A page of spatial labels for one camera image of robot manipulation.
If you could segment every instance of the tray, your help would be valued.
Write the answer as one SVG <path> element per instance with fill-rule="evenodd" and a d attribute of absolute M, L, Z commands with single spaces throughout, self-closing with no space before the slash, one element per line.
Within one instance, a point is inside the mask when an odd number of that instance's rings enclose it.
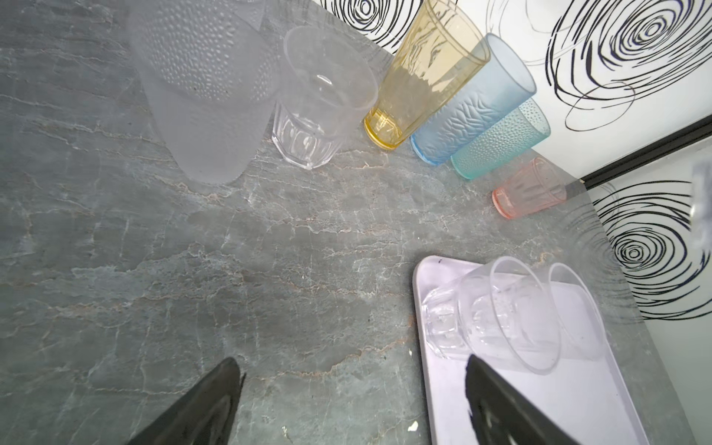
<path fill-rule="evenodd" d="M 442 256 L 424 258 L 413 272 L 430 432 L 434 445 L 477 444 L 465 398 L 465 362 L 437 357 L 425 343 L 421 305 L 436 287 L 479 267 Z M 561 317 L 587 317 L 568 310 Z M 518 391 L 581 445 L 649 445 L 628 390 L 606 343 L 596 361 L 562 358 L 545 376 L 498 370 Z"/>

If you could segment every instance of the gray marble surface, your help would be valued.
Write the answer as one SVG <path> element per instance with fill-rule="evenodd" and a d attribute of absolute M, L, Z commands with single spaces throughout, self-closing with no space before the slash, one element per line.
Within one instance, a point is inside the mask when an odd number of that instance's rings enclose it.
<path fill-rule="evenodd" d="M 235 182 L 191 182 L 125 17 L 115 0 L 0 14 L 3 444 L 121 444 L 226 356 L 247 373 L 235 444 L 428 443 L 410 283 L 430 254 L 573 266 L 651 443 L 693 443 L 586 193 L 505 221 L 491 190 L 532 153 L 465 182 L 361 129 L 313 172 L 266 134 Z M 277 44 L 302 23 L 342 30 L 384 73 L 385 51 L 309 0 L 271 4 L 263 29 Z"/>

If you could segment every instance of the spiral pattern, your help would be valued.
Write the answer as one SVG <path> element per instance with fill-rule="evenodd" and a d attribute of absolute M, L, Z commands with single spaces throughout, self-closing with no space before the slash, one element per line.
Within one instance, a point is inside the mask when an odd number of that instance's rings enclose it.
<path fill-rule="evenodd" d="M 624 113 L 624 104 L 674 84 L 712 58 L 711 36 L 708 1 L 573 0 L 552 31 L 546 75 L 559 100 L 575 109 L 618 107 Z M 613 120 L 622 115 L 612 114 Z"/>
<path fill-rule="evenodd" d="M 695 279 L 709 251 L 689 249 L 687 181 L 642 182 L 593 204 L 643 316 L 689 320 L 712 312 L 712 298 Z"/>
<path fill-rule="evenodd" d="M 408 32 L 422 0 L 321 0 L 321 6 L 390 53 Z"/>

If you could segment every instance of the yellow cup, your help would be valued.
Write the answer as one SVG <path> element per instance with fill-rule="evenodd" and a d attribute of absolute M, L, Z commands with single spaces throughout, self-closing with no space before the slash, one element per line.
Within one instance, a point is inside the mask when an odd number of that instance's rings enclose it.
<path fill-rule="evenodd" d="M 364 119 L 366 133 L 395 148 L 484 66 L 482 33 L 447 0 L 424 0 Z"/>

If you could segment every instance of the black trim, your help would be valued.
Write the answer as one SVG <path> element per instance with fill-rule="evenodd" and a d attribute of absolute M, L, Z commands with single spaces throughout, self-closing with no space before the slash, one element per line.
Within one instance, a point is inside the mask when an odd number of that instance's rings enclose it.
<path fill-rule="evenodd" d="M 678 130 L 669 136 L 653 142 L 646 147 L 637 150 L 626 157 L 596 170 L 584 176 L 581 180 L 586 186 L 586 190 L 598 187 L 604 182 L 608 182 L 618 176 L 643 167 L 645 164 L 667 156 L 681 148 L 698 142 L 712 135 L 712 115 L 709 115 L 697 122 L 688 125 L 682 130 Z"/>

